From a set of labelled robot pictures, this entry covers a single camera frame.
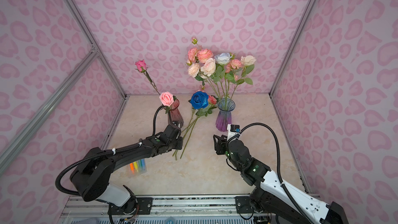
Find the purple blue glass vase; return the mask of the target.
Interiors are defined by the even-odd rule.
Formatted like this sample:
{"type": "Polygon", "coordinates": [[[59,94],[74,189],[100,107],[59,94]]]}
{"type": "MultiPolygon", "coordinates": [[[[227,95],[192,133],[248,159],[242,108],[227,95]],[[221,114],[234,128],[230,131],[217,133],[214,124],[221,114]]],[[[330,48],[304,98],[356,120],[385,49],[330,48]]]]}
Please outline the purple blue glass vase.
{"type": "Polygon", "coordinates": [[[227,132],[227,127],[232,123],[232,112],[235,110],[235,102],[230,98],[221,99],[217,105],[219,114],[216,119],[216,128],[221,132],[227,132]]]}

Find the red glass vase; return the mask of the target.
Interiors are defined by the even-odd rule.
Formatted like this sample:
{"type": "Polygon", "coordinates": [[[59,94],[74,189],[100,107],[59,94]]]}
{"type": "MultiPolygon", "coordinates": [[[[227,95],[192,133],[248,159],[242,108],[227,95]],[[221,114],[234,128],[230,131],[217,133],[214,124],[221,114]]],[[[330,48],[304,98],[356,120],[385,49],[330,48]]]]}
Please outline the red glass vase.
{"type": "Polygon", "coordinates": [[[169,124],[173,124],[182,128],[184,125],[183,117],[179,111],[180,102],[178,99],[174,101],[174,103],[169,107],[168,112],[168,122],[169,124]]]}

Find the single pink rose stem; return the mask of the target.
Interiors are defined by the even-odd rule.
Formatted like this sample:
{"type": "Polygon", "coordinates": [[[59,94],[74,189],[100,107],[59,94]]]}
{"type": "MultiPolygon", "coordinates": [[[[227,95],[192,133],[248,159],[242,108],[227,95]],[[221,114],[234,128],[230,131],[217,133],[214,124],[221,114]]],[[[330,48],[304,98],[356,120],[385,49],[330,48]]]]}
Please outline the single pink rose stem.
{"type": "Polygon", "coordinates": [[[169,107],[174,103],[177,98],[170,92],[162,92],[159,98],[162,105],[165,107],[166,115],[168,118],[169,107]]]}

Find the cream peach rose stem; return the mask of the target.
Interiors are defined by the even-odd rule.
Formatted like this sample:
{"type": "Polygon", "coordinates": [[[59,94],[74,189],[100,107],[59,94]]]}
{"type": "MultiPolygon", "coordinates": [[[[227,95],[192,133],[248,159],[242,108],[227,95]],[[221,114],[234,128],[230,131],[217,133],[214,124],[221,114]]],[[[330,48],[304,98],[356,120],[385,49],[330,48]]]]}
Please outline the cream peach rose stem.
{"type": "Polygon", "coordinates": [[[201,71],[201,66],[199,63],[189,64],[188,75],[194,78],[196,81],[201,82],[202,91],[205,90],[206,85],[210,86],[210,88],[214,92],[212,95],[209,96],[209,102],[211,105],[216,105],[217,103],[219,103],[220,100],[219,92],[217,91],[215,84],[211,82],[210,77],[208,75],[205,75],[201,71]]]}

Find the large cream rose stem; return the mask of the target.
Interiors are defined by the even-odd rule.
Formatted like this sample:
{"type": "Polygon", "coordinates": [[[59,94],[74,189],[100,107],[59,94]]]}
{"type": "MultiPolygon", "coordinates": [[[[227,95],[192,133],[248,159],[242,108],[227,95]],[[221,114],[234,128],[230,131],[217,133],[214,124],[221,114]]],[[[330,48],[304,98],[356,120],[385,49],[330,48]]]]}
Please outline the large cream rose stem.
{"type": "Polygon", "coordinates": [[[222,93],[217,82],[214,81],[216,72],[216,61],[209,58],[204,65],[200,68],[200,77],[208,83],[215,92],[218,99],[222,99],[222,93]]]}

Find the magenta rosebud stem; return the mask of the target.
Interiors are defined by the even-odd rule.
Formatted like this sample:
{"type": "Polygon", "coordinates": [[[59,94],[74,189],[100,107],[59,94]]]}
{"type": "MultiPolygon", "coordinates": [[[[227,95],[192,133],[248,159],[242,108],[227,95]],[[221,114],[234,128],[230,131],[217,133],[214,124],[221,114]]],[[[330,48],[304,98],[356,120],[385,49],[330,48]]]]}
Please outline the magenta rosebud stem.
{"type": "Polygon", "coordinates": [[[160,92],[158,91],[155,82],[152,80],[151,76],[149,75],[149,73],[147,71],[148,66],[147,66],[145,60],[136,61],[135,66],[136,66],[136,70],[145,75],[145,77],[148,79],[150,85],[153,87],[153,89],[156,91],[156,93],[158,95],[160,95],[160,92]]]}

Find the pale blue white rose stem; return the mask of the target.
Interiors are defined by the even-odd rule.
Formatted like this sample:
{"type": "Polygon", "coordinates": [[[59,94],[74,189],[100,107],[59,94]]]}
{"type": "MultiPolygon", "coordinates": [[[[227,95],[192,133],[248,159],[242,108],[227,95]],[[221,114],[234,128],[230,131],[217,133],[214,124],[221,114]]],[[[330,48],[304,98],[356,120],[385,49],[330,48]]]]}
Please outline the pale blue white rose stem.
{"type": "Polygon", "coordinates": [[[228,80],[228,73],[231,71],[231,53],[221,53],[219,55],[215,55],[216,61],[216,75],[217,83],[221,86],[222,98],[228,99],[230,94],[230,81],[228,80]]]}

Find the large pink spray rose stem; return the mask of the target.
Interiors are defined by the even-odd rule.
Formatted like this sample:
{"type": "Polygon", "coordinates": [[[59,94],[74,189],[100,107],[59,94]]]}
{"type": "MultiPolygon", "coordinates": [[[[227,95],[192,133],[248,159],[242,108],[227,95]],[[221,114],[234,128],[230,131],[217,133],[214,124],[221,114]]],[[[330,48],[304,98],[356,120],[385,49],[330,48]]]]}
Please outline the large pink spray rose stem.
{"type": "Polygon", "coordinates": [[[188,51],[187,66],[192,63],[199,63],[202,67],[209,58],[214,59],[213,52],[199,45],[199,42],[195,37],[191,38],[191,43],[194,47],[188,51]]]}

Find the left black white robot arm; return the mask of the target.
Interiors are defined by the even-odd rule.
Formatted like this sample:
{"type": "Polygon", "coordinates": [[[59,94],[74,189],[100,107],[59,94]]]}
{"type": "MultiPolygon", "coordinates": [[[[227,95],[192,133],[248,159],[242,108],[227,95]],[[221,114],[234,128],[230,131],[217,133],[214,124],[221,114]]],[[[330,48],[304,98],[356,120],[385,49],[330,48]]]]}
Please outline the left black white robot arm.
{"type": "Polygon", "coordinates": [[[181,129],[169,124],[163,132],[140,139],[133,145],[112,150],[95,147],[89,150],[69,179],[84,201],[106,202],[130,213],[135,209],[135,195],[127,186],[111,184],[110,176],[118,169],[141,159],[155,157],[173,149],[181,150],[182,143],[181,129]]]}

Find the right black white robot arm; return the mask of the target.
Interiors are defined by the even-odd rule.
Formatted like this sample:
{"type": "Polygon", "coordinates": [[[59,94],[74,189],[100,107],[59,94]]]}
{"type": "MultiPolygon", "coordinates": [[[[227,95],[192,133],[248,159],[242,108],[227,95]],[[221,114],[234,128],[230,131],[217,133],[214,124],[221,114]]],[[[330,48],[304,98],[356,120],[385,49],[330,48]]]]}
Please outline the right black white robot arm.
{"type": "Polygon", "coordinates": [[[213,136],[215,151],[255,189],[249,204],[255,213],[273,213],[292,224],[346,224],[348,218],[336,202],[327,204],[280,179],[269,166],[251,156],[242,141],[213,136]]]}

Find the pack of coloured markers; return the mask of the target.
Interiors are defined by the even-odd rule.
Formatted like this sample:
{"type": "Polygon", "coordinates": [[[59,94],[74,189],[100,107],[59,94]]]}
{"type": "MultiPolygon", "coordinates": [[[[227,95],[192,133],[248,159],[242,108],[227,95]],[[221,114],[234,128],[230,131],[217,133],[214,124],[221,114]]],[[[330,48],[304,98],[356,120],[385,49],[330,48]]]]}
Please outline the pack of coloured markers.
{"type": "Polygon", "coordinates": [[[129,164],[131,173],[134,176],[141,175],[147,172],[145,159],[140,159],[129,164]]]}

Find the pile of pink roses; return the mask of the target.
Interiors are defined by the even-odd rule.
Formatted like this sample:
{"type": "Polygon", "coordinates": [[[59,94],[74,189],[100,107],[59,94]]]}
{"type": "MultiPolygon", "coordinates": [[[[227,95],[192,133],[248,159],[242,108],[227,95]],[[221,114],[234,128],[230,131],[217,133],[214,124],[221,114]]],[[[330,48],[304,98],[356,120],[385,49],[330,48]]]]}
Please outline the pile of pink roses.
{"type": "Polygon", "coordinates": [[[208,117],[209,115],[211,115],[213,113],[214,109],[216,108],[218,99],[215,98],[213,95],[210,95],[208,98],[210,100],[210,103],[207,107],[202,107],[197,110],[194,109],[193,107],[191,108],[192,114],[191,114],[190,122],[189,122],[188,126],[182,131],[183,147],[181,150],[181,154],[179,156],[178,153],[180,152],[180,150],[175,150],[172,155],[175,160],[181,159],[183,157],[184,152],[189,144],[189,141],[192,137],[193,131],[194,131],[198,121],[201,118],[205,118],[205,117],[208,117]]]}

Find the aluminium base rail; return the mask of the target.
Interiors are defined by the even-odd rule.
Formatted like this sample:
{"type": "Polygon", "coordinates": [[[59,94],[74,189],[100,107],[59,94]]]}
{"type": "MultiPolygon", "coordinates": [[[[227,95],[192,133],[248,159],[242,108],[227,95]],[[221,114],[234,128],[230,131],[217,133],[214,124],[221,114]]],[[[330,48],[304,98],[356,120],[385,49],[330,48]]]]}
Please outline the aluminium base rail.
{"type": "Polygon", "coordinates": [[[286,224],[271,212],[255,213],[249,195],[141,195],[137,214],[70,197],[59,224],[286,224]]]}

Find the diagonal aluminium frame bar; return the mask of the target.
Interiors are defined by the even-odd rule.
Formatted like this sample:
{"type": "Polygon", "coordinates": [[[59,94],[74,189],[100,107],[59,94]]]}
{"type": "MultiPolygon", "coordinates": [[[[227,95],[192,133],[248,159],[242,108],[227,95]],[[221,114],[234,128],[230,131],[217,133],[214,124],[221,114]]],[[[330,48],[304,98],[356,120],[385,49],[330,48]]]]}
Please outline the diagonal aluminium frame bar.
{"type": "Polygon", "coordinates": [[[97,58],[98,50],[93,48],[84,60],[76,66],[73,72],[57,88],[57,90],[47,99],[33,117],[24,125],[21,131],[11,140],[10,144],[1,153],[1,175],[11,166],[13,161],[19,156],[27,146],[32,136],[46,122],[53,111],[58,107],[62,100],[67,96],[72,87],[80,80],[92,62],[97,58]]]}

